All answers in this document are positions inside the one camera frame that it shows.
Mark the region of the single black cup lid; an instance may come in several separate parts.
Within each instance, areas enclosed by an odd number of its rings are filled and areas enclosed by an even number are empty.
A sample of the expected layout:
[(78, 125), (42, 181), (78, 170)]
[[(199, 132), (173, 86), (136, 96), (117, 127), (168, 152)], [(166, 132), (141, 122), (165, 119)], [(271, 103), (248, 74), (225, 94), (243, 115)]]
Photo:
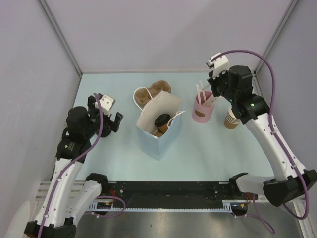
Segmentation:
[(169, 122), (169, 120), (171, 119), (171, 116), (169, 114), (161, 114), (160, 116), (158, 116), (155, 120), (155, 126), (162, 126), (164, 124), (166, 124), (167, 122)]

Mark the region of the light blue paper bag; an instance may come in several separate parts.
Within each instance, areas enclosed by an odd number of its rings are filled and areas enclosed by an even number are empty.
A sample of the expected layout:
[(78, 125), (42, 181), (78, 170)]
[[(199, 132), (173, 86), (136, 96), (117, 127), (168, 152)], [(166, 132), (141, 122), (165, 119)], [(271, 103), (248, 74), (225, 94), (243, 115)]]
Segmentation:
[(152, 96), (148, 88), (139, 87), (133, 101), (141, 110), (136, 122), (140, 149), (161, 160), (180, 132), (183, 100), (165, 91)]

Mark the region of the brown pulp cup carrier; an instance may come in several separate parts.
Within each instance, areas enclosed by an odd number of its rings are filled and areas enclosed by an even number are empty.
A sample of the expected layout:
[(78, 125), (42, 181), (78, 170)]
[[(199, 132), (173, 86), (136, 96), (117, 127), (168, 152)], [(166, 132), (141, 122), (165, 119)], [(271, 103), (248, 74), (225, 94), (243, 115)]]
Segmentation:
[(159, 133), (158, 129), (156, 129), (155, 132), (153, 133), (153, 136), (156, 136), (156, 137), (160, 138), (161, 136), (163, 136), (163, 134)]

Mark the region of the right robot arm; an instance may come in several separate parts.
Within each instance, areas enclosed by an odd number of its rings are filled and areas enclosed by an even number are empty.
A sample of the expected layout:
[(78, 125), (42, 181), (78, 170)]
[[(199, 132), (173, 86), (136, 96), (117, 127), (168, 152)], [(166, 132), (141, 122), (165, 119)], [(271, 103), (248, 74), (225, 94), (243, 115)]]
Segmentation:
[(269, 107), (266, 101), (253, 93), (253, 75), (247, 66), (210, 66), (208, 83), (212, 93), (224, 97), (232, 106), (236, 118), (253, 134), (264, 151), (273, 177), (253, 176), (240, 173), (230, 178), (229, 195), (240, 199), (246, 192), (264, 195), (267, 200), (279, 207), (304, 194), (317, 181), (315, 170), (306, 167), (295, 159), (292, 164), (289, 157), (294, 157), (276, 125), (269, 119)]

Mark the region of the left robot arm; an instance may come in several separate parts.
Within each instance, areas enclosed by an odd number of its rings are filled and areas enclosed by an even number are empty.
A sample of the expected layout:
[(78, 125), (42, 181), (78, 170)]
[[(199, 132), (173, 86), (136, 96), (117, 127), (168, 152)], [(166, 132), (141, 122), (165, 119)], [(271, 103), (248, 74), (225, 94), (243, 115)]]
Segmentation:
[[(77, 225), (89, 206), (99, 199), (102, 211), (94, 212), (104, 217), (119, 199), (105, 175), (91, 173), (75, 197), (70, 200), (75, 179), (85, 163), (87, 154), (102, 137), (117, 132), (123, 119), (116, 113), (111, 120), (115, 99), (107, 94), (94, 94), (88, 98), (87, 107), (69, 110), (67, 127), (57, 147), (52, 181), (44, 202), (33, 221), (27, 223), (25, 235), (30, 238), (73, 238)], [(94, 143), (91, 138), (96, 135)]]

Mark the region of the single brown paper cup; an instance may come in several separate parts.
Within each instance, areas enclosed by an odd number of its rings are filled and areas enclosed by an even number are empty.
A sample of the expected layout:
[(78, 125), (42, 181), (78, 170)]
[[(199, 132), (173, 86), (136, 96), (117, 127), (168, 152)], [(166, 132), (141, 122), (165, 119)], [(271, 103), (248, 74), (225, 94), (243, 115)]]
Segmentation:
[(164, 124), (162, 126), (158, 126), (157, 127), (158, 132), (162, 133), (162, 134), (165, 134), (168, 131), (170, 125), (171, 125), (171, 122), (167, 122), (166, 124)]

